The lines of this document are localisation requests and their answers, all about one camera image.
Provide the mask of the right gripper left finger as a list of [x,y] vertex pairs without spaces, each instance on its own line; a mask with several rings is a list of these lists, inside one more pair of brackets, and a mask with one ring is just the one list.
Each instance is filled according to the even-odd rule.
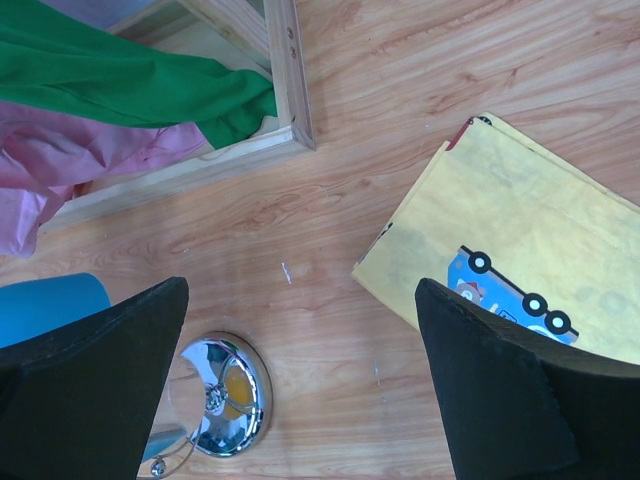
[[188,301],[187,281],[171,277],[1,347],[2,477],[135,478]]

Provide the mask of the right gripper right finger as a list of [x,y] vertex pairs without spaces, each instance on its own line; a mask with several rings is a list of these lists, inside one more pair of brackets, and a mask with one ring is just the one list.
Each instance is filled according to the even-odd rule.
[[639,368],[502,319],[432,279],[415,291],[459,479],[635,479]]

